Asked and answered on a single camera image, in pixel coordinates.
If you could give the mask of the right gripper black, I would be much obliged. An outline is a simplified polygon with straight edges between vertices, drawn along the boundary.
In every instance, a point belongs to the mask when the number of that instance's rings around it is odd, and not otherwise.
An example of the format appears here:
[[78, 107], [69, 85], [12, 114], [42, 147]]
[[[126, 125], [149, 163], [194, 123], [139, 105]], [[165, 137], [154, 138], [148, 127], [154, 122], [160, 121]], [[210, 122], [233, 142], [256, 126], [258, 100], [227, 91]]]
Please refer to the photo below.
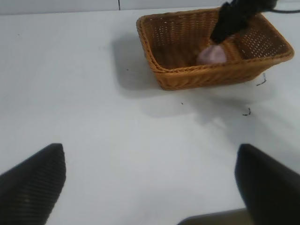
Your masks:
[[249, 21], [259, 12], [275, 8], [277, 0], [233, 0], [225, 2], [218, 11], [217, 23], [210, 39], [215, 44], [222, 43], [232, 35], [245, 30]]

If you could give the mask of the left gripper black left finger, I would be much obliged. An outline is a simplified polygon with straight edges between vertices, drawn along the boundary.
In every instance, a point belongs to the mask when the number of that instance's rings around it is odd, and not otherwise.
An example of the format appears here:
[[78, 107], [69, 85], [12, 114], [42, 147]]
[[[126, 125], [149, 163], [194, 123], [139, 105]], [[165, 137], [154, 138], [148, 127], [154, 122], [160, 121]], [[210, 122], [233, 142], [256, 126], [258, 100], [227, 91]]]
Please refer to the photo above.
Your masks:
[[63, 145], [52, 143], [0, 176], [0, 223], [46, 224], [66, 180]]

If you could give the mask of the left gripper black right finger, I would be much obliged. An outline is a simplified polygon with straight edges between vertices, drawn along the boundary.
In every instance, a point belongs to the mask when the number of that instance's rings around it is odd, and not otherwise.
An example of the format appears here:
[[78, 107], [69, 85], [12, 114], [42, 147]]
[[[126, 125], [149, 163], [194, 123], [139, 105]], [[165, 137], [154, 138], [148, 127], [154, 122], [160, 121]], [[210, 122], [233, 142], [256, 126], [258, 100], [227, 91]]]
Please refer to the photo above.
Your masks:
[[300, 223], [300, 176], [260, 149], [242, 144], [235, 179], [255, 225]]

